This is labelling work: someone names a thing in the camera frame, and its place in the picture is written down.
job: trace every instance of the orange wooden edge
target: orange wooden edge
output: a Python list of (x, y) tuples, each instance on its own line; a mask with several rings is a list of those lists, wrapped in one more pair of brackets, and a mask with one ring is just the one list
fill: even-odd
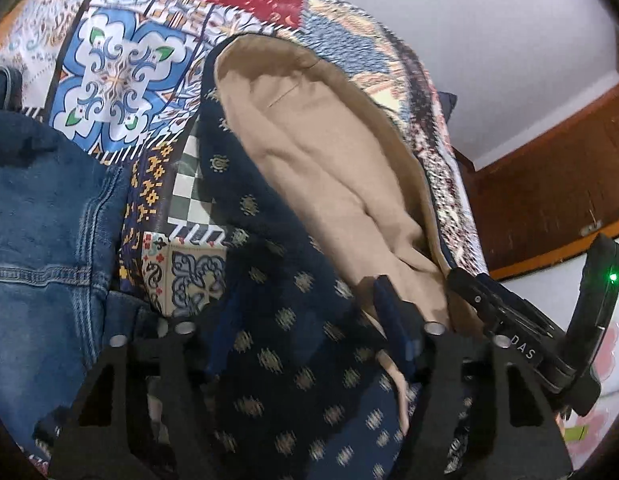
[(544, 269), (545, 267), (559, 264), (564, 260), (568, 260), (574, 256), (584, 253), (587, 249), (589, 249), (589, 246), (592, 245), (592, 242), (598, 233), (603, 233), (610, 238), (618, 237), (619, 220), (593, 232), (590, 235), (580, 238), (575, 242), (559, 247), (558, 249), (554, 249), (548, 253), (534, 256), (533, 258), (523, 260), (522, 262), (518, 262), (517, 264), (507, 267), (491, 270), (489, 275), (495, 280), (504, 280), (505, 278), (513, 278), (514, 276), (532, 272), (533, 270)]

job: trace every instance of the patterned bedspread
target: patterned bedspread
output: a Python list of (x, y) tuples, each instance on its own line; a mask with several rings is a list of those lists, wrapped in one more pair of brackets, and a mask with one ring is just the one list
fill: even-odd
[(200, 280), (164, 289), (171, 246), (219, 248), (192, 126), (203, 62), (241, 32), (295, 41), (338, 65), (397, 125), (427, 177), (443, 270), (486, 272), (437, 93), (416, 54), (341, 0), (28, 0), (0, 48), (24, 74), (23, 113), (50, 124), (103, 164), (131, 164), (120, 287), (165, 314), (218, 291)]

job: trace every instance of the patterned navy garment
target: patterned navy garment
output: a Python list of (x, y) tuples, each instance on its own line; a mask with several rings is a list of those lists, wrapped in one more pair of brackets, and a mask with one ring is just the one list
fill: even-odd
[(225, 295), (200, 319), (214, 318), (216, 435), (254, 478), (385, 478), (403, 439), (376, 360), (385, 339), (229, 129), (214, 64), (231, 41), (206, 61), (198, 126), (203, 179), (232, 226)]

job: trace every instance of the white wall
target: white wall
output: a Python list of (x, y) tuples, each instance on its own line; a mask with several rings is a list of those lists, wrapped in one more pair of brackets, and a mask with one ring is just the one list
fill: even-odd
[[(558, 326), (566, 330), (578, 299), (584, 264), (585, 255), (581, 254), (562, 264), (503, 282), (503, 284), (520, 297), (531, 301)], [(619, 326), (619, 298), (611, 322)], [(603, 394), (619, 390), (619, 338), (614, 355), (616, 366), (613, 374), (603, 383)]]
[(453, 144), (482, 168), (619, 82), (598, 0), (348, 0), (406, 40), (459, 95)]

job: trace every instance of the blue jeans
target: blue jeans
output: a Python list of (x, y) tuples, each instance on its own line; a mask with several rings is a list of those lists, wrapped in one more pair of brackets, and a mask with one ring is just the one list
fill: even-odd
[(0, 111), (0, 418), (21, 446), (72, 404), (112, 335), (152, 326), (147, 304), (109, 290), (129, 182), (127, 169)]

